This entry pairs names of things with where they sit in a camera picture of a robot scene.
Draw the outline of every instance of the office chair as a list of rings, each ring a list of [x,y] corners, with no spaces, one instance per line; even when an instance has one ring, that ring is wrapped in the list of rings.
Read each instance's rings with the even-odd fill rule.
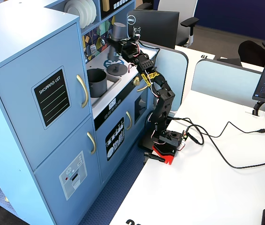
[[[265,67],[265,49],[257,43],[249,40],[242,42],[238,53],[242,62]]]
[[[194,26],[199,19],[194,17],[197,0],[160,0],[158,10],[179,12],[176,45],[190,47],[194,40]],[[152,9],[151,3],[143,3],[136,9]]]

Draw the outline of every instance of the white plate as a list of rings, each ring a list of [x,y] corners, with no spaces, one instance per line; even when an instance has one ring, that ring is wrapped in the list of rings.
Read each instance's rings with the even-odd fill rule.
[[[91,16],[92,16],[91,7],[86,0],[79,0],[79,1],[81,2],[81,4],[83,4],[86,10],[86,16],[87,16],[86,25],[88,26],[91,23]]]
[[[107,158],[110,158],[112,156],[113,152],[114,152],[114,148],[111,147],[110,150],[107,153]]]
[[[92,0],[86,0],[90,7],[91,7],[91,23],[93,23],[96,19],[96,6],[95,6],[95,3],[92,1]]]
[[[80,28],[84,29],[87,23],[86,10],[78,0],[70,0],[65,5],[65,12],[80,17]]]

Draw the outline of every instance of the red mount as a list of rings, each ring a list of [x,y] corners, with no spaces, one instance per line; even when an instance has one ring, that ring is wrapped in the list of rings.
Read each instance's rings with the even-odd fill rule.
[[[160,154],[160,152],[153,146],[153,150],[158,154],[159,157],[164,158],[165,159],[165,164],[169,163],[169,165],[172,164],[172,161],[174,159],[174,156],[163,156]]]

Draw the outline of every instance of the gray cup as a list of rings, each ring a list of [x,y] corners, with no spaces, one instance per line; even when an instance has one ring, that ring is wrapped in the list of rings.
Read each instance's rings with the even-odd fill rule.
[[[87,70],[91,98],[99,98],[107,91],[107,76],[102,69]]]

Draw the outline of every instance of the backsplash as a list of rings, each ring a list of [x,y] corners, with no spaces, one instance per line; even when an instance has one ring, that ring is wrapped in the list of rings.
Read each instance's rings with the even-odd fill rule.
[[[86,55],[86,63],[94,59],[97,55],[100,54],[104,49],[106,49],[109,44],[107,43],[108,34],[112,34],[112,29],[114,26],[114,16],[100,24],[95,29],[91,30],[84,36],[82,36],[83,51]],[[102,45],[101,39],[105,40],[105,45]],[[96,45],[95,55],[91,55],[90,46],[92,44]]]

